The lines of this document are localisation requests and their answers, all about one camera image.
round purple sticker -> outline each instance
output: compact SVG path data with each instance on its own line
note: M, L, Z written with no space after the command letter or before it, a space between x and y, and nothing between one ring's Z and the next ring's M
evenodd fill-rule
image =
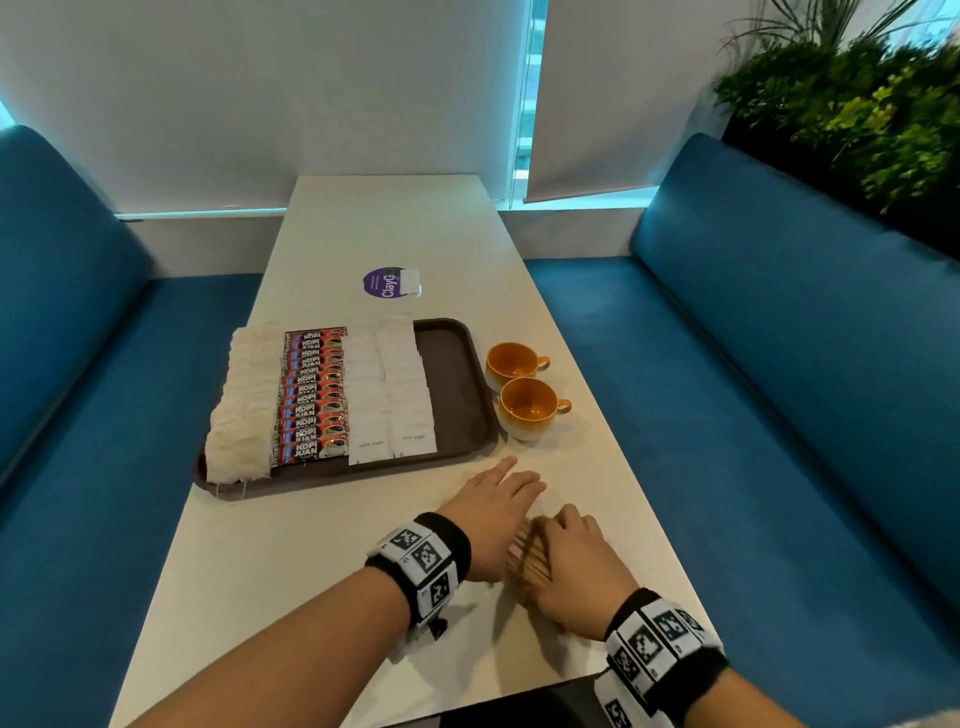
M405 296L400 293L400 271L402 268L378 268L363 277L363 289L378 299L398 299Z

cup rim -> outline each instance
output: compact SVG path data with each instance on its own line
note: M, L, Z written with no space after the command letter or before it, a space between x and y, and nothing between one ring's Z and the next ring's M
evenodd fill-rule
M557 403L553 407L553 412L551 412L549 415L544 415L543 417L537 417L537 418L521 417L516 412L511 412L509 409L507 409L506 406L503 405L504 390L506 390L507 387L509 387L514 382L522 381L523 379L529 379L530 381L535 381L538 386L546 387L548 390L550 390L550 392L553 394L553 399L557 401ZM511 417L516 417L518 420L522 420L525 423L541 423L544 420L549 420L551 417L557 414L557 410L560 408L560 396L557 394L556 390L554 390L553 387L551 387L542 379L537 379L535 376L518 376L514 379L511 379L510 381L508 381L506 384L503 385L503 388L500 390L500 405L503 406L504 410L506 410L507 414L510 415Z
M498 347L507 347L507 346L522 347L523 349L526 349L528 352L530 352L534 356L534 368L530 370L530 374L533 374L537 371L537 367L540 365L540 360L537 357L537 353L533 349L528 347L526 344L521 344L518 341L501 341L499 344L494 344L493 346L491 346L490 350L487 352L487 361L486 361L487 366L490 367L491 371L494 372L496 375L504 376L507 379L532 378L531 376L528 376L528 375L521 375L521 376L510 375L510 374L507 374L506 372L501 372L499 369L493 366L493 364L490 361L490 352L492 352L494 349Z

tabletop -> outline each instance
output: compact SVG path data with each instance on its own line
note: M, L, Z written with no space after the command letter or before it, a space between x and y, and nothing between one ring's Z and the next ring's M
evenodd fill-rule
M416 268L419 297L379 299L364 276ZM481 357L518 341L551 358L540 375L572 400L535 445L502 440L475 462L237 502L191 489L110 726L124 726L194 673L359 568L399 523L436 509L473 473L516 454L548 490L600 522L641 583L709 625L564 339L474 176L302 177L251 325L339 326L396 313L462 321ZM344 725L392 725L599 672L602 645L560 633L509 589L467 584L441 640L384 663Z

orange cup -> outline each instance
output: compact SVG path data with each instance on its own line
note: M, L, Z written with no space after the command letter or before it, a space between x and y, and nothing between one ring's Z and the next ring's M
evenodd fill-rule
M570 409L570 400L559 399L549 384L530 376L504 384L496 403L500 424L518 440L537 440L557 415L565 415Z
M494 392L503 389L503 385L520 376L536 376L550 366L549 356L537 356L530 347L514 342L497 344L487 352L487 364L484 377Z

foliage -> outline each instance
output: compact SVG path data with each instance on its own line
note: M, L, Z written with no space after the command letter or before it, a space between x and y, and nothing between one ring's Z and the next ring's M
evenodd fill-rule
M913 23L894 26L918 0L894 0L884 14L870 28L860 34L861 40L881 40ZM750 28L727 39L726 45L743 37L759 38L767 47L784 43L811 43L827 49L838 49L847 36L853 16L863 0L767 0L760 2L760 15L740 18L734 22L748 22Z
M960 182L956 46L890 53L877 38L843 49L812 41L768 46L716 90L735 116L789 134L856 181L881 212Z

